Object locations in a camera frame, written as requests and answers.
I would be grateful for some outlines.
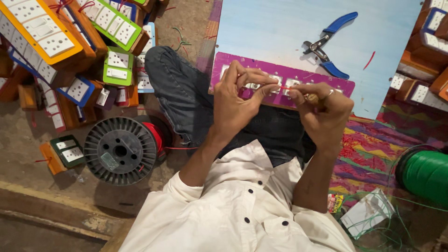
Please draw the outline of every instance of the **jeans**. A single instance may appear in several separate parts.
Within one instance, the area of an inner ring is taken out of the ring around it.
[[[207,93],[209,77],[167,46],[156,46],[146,53],[145,71],[162,111],[174,132],[182,137],[182,144],[198,147],[213,124],[213,96]],[[295,156],[303,161],[303,146],[310,144],[309,140],[303,143],[304,133],[297,111],[261,105],[259,113],[218,157],[258,139],[273,167]],[[189,156],[193,153],[194,150],[188,150]]]

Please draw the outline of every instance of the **green wire spool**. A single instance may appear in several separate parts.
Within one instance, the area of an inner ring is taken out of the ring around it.
[[[448,207],[448,155],[416,148],[399,160],[395,177],[409,192]]]

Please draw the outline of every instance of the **light blue board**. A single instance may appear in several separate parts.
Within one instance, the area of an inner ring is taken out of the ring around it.
[[[303,42],[315,42],[340,16],[358,12],[323,47],[355,82],[356,116],[375,119],[422,0],[224,0],[215,53],[225,52],[329,75]],[[362,70],[375,56],[366,70]]]

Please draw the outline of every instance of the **yellow board frame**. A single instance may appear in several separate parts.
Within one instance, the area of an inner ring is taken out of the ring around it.
[[[82,51],[82,45],[73,37],[73,35],[68,32],[67,28],[62,24],[62,22],[57,18],[57,16],[53,13],[53,11],[47,6],[46,3],[42,0],[36,0],[42,9],[53,19],[53,21],[58,25],[58,27],[65,31],[65,35],[67,38],[73,43],[74,48],[58,54],[54,57],[49,57],[48,54],[40,47],[40,45],[33,39],[33,37],[29,34],[29,32],[23,27],[23,25],[15,18],[15,16],[10,12],[10,10],[6,7],[6,5],[0,1],[0,11],[5,15],[9,21],[16,27],[16,29],[22,34],[22,36],[30,43],[30,45],[37,51],[37,53],[42,57],[42,59],[49,65],[53,65],[58,63],[70,56],[77,54]]]

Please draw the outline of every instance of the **colorful mat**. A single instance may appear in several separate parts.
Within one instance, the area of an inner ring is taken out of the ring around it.
[[[222,0],[215,0],[207,25],[206,37],[196,67],[209,75],[221,15]],[[394,91],[384,100],[376,120],[353,117],[347,123],[343,149],[334,168],[330,192],[353,194],[381,188],[398,197],[412,198],[399,188],[391,167],[407,148],[427,143],[443,148],[448,141],[448,117],[437,109],[414,106],[393,99]],[[356,201],[347,202],[348,206]]]

